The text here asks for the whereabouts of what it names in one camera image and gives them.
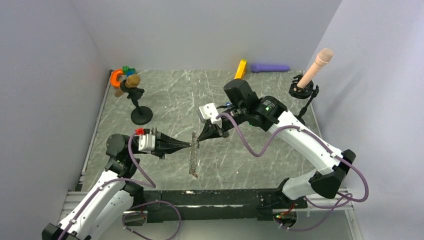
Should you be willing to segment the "purple cylinder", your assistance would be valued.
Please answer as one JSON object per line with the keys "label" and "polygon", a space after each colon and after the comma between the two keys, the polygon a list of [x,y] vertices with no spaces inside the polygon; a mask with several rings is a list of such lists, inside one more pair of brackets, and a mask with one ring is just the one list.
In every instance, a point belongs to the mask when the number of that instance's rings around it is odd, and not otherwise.
{"label": "purple cylinder", "polygon": [[290,67],[288,65],[279,65],[279,64],[251,64],[250,71],[252,73],[261,73],[261,72],[288,72]]}

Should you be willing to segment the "brown microphone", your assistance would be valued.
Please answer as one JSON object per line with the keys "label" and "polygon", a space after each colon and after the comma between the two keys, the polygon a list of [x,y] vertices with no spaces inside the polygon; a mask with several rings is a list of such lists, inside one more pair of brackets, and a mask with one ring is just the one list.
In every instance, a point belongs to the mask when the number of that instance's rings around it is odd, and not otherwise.
{"label": "brown microphone", "polygon": [[115,97],[120,97],[125,93],[129,93],[130,90],[136,88],[141,82],[141,78],[137,74],[129,75],[124,81],[121,81],[119,87],[114,93]]}

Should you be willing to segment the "right black microphone stand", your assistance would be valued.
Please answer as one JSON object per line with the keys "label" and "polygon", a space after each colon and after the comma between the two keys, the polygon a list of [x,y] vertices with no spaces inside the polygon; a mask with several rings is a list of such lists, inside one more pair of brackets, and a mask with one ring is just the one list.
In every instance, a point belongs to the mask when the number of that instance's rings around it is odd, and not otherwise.
{"label": "right black microphone stand", "polygon": [[301,108],[299,114],[295,115],[296,119],[299,120],[303,125],[305,125],[305,121],[302,117],[307,112],[312,100],[319,94],[320,88],[318,85],[314,86],[313,81],[310,81],[304,88],[298,88],[297,84],[303,78],[303,76],[303,74],[299,74],[293,77],[293,81],[290,85],[288,93],[296,99],[308,99],[308,102],[305,104],[304,107]]}

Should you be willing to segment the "orange horseshoe toy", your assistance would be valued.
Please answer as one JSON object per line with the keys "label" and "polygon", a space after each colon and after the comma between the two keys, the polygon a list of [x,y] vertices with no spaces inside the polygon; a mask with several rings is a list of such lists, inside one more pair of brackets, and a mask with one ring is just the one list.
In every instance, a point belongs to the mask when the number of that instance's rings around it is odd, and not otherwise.
{"label": "orange horseshoe toy", "polygon": [[122,76],[123,74],[124,72],[122,69],[113,70],[109,77],[110,85],[114,88],[119,88],[121,84],[121,81],[119,79],[120,76]]}

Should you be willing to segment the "blue toy brick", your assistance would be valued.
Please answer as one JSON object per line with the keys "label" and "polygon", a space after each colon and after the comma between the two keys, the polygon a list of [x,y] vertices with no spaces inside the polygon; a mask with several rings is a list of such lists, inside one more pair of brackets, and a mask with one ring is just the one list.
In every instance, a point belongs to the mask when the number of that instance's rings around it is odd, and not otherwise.
{"label": "blue toy brick", "polygon": [[128,72],[126,73],[126,77],[129,77],[129,76],[134,75],[134,74],[135,74],[135,72],[134,72],[134,71],[128,71]]}

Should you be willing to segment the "beige microphone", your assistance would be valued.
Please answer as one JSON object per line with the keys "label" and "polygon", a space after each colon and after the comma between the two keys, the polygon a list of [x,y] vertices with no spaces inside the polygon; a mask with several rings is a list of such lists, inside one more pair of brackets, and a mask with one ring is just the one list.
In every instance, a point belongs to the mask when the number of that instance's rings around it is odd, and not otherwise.
{"label": "beige microphone", "polygon": [[309,67],[309,69],[305,72],[303,77],[296,84],[295,89],[305,89],[306,86],[312,81],[312,79],[317,75],[317,73],[327,65],[332,57],[334,56],[334,52],[330,48],[322,49],[317,55]]}

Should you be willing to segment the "black microphone stand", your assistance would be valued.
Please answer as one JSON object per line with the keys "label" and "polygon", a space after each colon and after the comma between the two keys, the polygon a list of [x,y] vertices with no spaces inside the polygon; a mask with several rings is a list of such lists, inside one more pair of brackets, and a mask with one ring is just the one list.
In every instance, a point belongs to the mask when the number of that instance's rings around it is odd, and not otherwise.
{"label": "black microphone stand", "polygon": [[136,125],[145,125],[149,123],[153,118],[152,110],[147,106],[141,106],[139,100],[144,95],[145,90],[143,88],[133,88],[127,94],[126,98],[130,99],[135,109],[130,114],[131,121]]}
{"label": "black microphone stand", "polygon": [[293,81],[290,85],[288,93],[296,99],[308,99],[308,102],[305,104],[304,107],[301,108],[299,114],[295,115],[296,119],[299,120],[303,125],[305,125],[305,121],[302,117],[307,112],[312,100],[319,94],[320,88],[318,85],[314,86],[313,81],[310,81],[304,88],[298,88],[297,84],[303,78],[303,76],[303,74],[299,74],[293,77]]}

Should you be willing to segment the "left black microphone stand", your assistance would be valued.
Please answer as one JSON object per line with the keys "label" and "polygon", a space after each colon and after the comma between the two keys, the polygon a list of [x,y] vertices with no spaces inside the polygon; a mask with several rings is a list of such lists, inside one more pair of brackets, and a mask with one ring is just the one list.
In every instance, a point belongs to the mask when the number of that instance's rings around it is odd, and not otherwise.
{"label": "left black microphone stand", "polygon": [[145,125],[149,123],[153,118],[152,110],[147,106],[141,106],[139,100],[144,95],[145,90],[143,88],[133,88],[127,94],[126,98],[130,99],[135,109],[130,114],[131,121],[136,125]]}

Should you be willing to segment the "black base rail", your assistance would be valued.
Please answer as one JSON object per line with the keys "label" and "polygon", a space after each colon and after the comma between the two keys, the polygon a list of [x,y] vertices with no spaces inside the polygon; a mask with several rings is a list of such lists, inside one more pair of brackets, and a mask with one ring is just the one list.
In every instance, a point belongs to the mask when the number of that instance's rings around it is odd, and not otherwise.
{"label": "black base rail", "polygon": [[290,200],[275,188],[146,190],[136,196],[123,219],[129,226],[177,220],[271,221],[275,215],[291,217],[307,207],[303,197]]}

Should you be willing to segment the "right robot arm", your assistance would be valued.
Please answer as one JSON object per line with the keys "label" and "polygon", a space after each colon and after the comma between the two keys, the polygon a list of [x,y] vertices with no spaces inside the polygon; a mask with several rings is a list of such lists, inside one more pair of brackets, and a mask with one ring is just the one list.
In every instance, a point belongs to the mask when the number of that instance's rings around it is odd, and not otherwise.
{"label": "right robot arm", "polygon": [[288,208],[296,199],[318,194],[333,199],[345,179],[356,155],[351,150],[342,151],[323,141],[298,120],[287,107],[273,96],[258,97],[249,83],[234,79],[223,88],[230,100],[223,112],[214,103],[200,106],[199,119],[204,123],[199,142],[226,138],[228,131],[248,122],[280,138],[301,153],[314,166],[314,170],[295,178],[285,179],[278,187],[276,203]]}

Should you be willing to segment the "green toy brick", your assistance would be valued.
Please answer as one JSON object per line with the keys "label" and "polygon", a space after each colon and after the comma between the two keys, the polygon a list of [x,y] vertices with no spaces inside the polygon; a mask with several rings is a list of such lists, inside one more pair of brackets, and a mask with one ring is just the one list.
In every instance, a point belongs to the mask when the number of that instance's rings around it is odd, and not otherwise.
{"label": "green toy brick", "polygon": [[122,69],[122,73],[125,74],[125,75],[127,75],[127,72],[128,71],[136,72],[136,69],[135,68],[129,67],[127,65],[123,66],[121,69]]}

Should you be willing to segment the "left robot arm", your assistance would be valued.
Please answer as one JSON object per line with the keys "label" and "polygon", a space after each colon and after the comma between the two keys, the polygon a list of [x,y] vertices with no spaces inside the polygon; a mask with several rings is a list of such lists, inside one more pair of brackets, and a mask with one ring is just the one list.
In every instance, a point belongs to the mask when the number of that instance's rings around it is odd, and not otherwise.
{"label": "left robot arm", "polygon": [[124,211],[144,204],[144,188],[157,186],[140,166],[136,154],[159,159],[190,148],[190,142],[177,140],[155,128],[138,128],[132,135],[115,133],[106,141],[109,160],[97,183],[82,201],[59,223],[49,223],[43,240],[96,240]]}

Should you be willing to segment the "yellow block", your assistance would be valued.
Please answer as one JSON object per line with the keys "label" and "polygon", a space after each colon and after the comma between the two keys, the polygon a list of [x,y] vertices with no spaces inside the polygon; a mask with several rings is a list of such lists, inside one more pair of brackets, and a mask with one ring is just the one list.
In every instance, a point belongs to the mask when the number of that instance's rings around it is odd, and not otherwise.
{"label": "yellow block", "polygon": [[235,79],[243,79],[247,70],[247,61],[245,59],[241,59],[239,65],[237,67],[234,78]]}

